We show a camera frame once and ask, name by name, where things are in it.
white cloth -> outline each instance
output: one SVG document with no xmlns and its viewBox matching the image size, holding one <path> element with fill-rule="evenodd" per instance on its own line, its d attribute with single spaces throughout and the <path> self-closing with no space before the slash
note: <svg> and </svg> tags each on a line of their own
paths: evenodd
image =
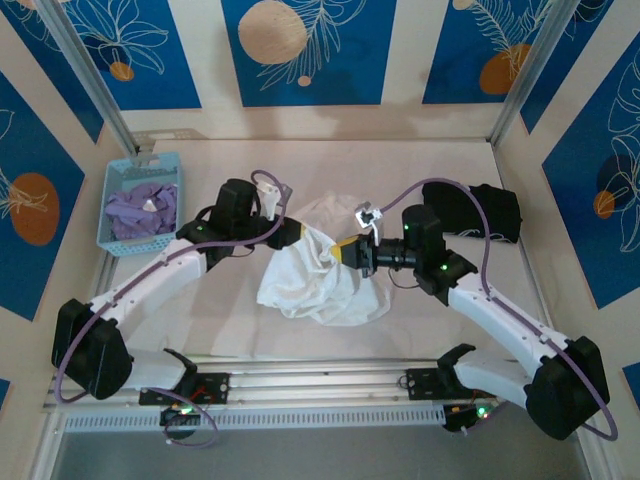
<svg viewBox="0 0 640 480">
<path fill-rule="evenodd" d="M 311 317 L 331 326 L 362 325 L 388 312 L 391 284 L 386 276 L 363 279 L 331 255 L 336 241 L 361 233 L 355 219 L 360 203 L 328 192 L 293 214 L 305 232 L 300 241 L 273 254 L 257 302 L 279 308 L 287 318 Z"/>
</svg>

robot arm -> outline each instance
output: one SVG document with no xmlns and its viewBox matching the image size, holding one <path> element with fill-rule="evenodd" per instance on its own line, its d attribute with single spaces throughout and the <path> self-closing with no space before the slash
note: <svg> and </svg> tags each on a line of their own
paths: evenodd
<svg viewBox="0 0 640 480">
<path fill-rule="evenodd" d="M 88 304 L 70 300 L 60 309 L 52 352 L 52 363 L 60 367 L 70 345 L 97 312 L 101 317 L 71 354 L 65 373 L 95 398 L 110 397 L 121 388 L 156 387 L 192 393 L 197 368 L 171 350 L 149 352 L 128 349 L 126 344 L 145 318 L 188 283 L 202 277 L 223 258 L 233 254 L 229 242 L 264 236 L 278 222 L 253 212 L 259 207 L 256 187 L 238 179 L 227 181 L 215 205 L 205 208 L 195 220 L 176 233 L 176 239 L 149 266 L 120 286 Z M 264 242 L 281 249 L 300 239 L 302 225 L 284 218 Z M 225 246 L 206 246 L 226 242 Z"/>
<path fill-rule="evenodd" d="M 557 439 L 569 436 L 600 409 L 563 356 L 609 402 L 600 351 L 593 342 L 586 337 L 569 340 L 483 280 L 473 264 L 446 249 L 440 221 L 429 206 L 407 208 L 402 220 L 402 239 L 378 239 L 374 231 L 345 240 L 334 247 L 334 256 L 365 277 L 379 267 L 412 269 L 425 293 L 476 322 L 517 360 L 460 345 L 438 361 L 441 386 L 451 392 L 482 390 L 520 405 L 545 433 Z"/>
</svg>

white table surface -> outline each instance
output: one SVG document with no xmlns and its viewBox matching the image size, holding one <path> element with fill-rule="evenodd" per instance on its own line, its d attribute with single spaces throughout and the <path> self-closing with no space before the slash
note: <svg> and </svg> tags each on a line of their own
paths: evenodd
<svg viewBox="0 0 640 480">
<path fill-rule="evenodd" d="M 185 219 L 215 203 L 219 187 L 228 178 L 248 179 L 256 168 L 269 170 L 293 188 L 290 212 L 327 190 L 382 206 L 409 185 L 434 176 L 468 185 L 500 186 L 491 147 L 484 142 L 182 140 L 159 141 L 155 151 L 180 154 Z M 401 237 L 402 210 L 421 201 L 418 189 L 385 215 L 385 236 Z M 482 241 L 447 237 L 447 244 L 480 266 Z M 462 342 L 504 352 L 471 320 L 418 289 L 394 289 L 391 311 L 359 327 L 325 327 L 311 319 L 287 319 L 255 301 L 271 254 L 268 248 L 259 247 L 248 258 L 223 260 L 168 299 L 145 320 L 129 345 L 171 347 L 190 354 L 290 359 L 438 358 Z M 112 285 L 153 257 L 119 259 Z M 537 297 L 518 246 L 492 242 L 489 278 L 525 311 L 537 314 Z M 412 281 L 408 271 L 397 274 L 398 283 Z"/>
</svg>

purple cloth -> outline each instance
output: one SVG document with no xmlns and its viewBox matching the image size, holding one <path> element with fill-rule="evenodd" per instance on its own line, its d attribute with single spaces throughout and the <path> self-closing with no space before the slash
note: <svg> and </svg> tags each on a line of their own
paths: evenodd
<svg viewBox="0 0 640 480">
<path fill-rule="evenodd" d="M 143 183 L 130 192 L 114 192 L 105 213 L 118 240 L 171 233 L 176 229 L 178 187 Z"/>
</svg>

blue plastic basket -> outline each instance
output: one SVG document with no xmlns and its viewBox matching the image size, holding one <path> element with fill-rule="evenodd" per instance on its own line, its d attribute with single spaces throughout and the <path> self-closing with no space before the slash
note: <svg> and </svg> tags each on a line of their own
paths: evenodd
<svg viewBox="0 0 640 480">
<path fill-rule="evenodd" d="M 174 183 L 178 186 L 178 204 L 176 209 L 176 228 L 182 226 L 183 210 L 183 179 L 180 157 L 177 153 L 160 153 L 147 157 L 138 157 L 133 164 L 128 158 L 114 160 L 107 165 L 102 190 L 102 204 L 100 207 L 100 224 L 98 226 L 98 246 L 104 248 L 116 257 L 133 255 L 135 253 L 157 252 L 163 250 L 176 235 L 163 233 L 135 240 L 119 241 L 111 230 L 111 220 L 104 213 L 107 201 L 112 193 L 119 190 L 128 192 L 132 188 L 146 182 L 160 184 Z"/>
</svg>

